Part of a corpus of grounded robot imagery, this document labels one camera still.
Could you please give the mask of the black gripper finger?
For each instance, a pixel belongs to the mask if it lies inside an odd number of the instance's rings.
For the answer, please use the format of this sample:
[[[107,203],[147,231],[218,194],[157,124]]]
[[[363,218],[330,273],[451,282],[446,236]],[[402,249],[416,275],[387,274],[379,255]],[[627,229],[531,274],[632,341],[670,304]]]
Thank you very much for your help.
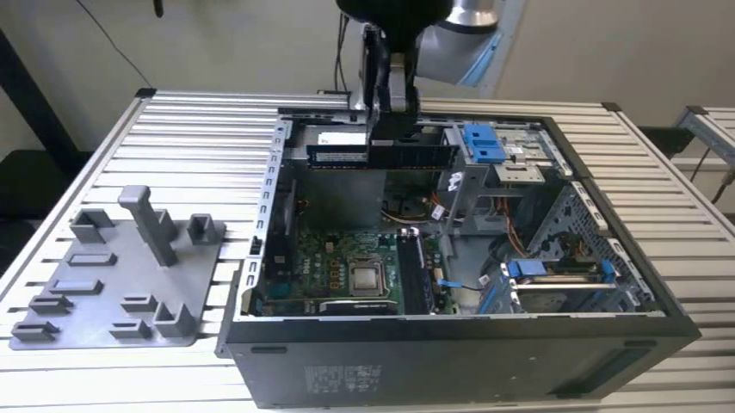
[[[406,143],[412,134],[415,120],[403,114],[379,114],[370,123],[367,168],[406,169],[420,165],[420,151],[416,145]]]

